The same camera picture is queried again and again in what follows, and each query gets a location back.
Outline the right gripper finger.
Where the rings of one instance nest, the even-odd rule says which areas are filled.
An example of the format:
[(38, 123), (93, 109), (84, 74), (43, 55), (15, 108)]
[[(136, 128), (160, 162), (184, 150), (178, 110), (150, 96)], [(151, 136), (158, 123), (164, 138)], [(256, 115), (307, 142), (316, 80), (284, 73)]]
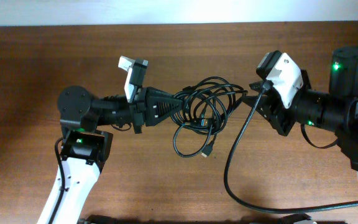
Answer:
[[(241, 100), (251, 108), (253, 108), (256, 104), (258, 96), (243, 96)], [(255, 109), (265, 120), (271, 120), (271, 107), (272, 105), (272, 97), (263, 95), (259, 100), (257, 107)]]
[(258, 82), (253, 82), (251, 84), (249, 84), (249, 87), (251, 90), (256, 91), (256, 92), (262, 92), (264, 89), (264, 81), (258, 81)]

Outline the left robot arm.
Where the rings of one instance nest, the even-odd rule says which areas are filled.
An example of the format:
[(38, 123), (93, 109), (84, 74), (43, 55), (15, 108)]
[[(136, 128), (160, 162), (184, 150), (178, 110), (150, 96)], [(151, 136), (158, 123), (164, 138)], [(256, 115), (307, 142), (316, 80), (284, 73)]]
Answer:
[(58, 97), (62, 137), (55, 143), (58, 170), (39, 223), (76, 223), (109, 157), (113, 135), (101, 126), (129, 125), (136, 134), (183, 108), (182, 100), (143, 81), (148, 61), (120, 57), (127, 72), (124, 94), (98, 97), (82, 86), (69, 86)]

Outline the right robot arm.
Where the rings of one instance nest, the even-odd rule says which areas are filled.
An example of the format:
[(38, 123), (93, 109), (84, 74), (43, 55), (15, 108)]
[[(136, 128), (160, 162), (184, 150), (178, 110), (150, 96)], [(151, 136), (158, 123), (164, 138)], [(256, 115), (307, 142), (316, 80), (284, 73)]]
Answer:
[(242, 101), (255, 106), (282, 136), (295, 123), (301, 130), (313, 126), (333, 132), (339, 146), (358, 171), (358, 46), (342, 47), (333, 52), (327, 93), (313, 90), (307, 71), (302, 70), (286, 53), (278, 50), (265, 54), (256, 68), (259, 82), (252, 90), (262, 97), (246, 96)]

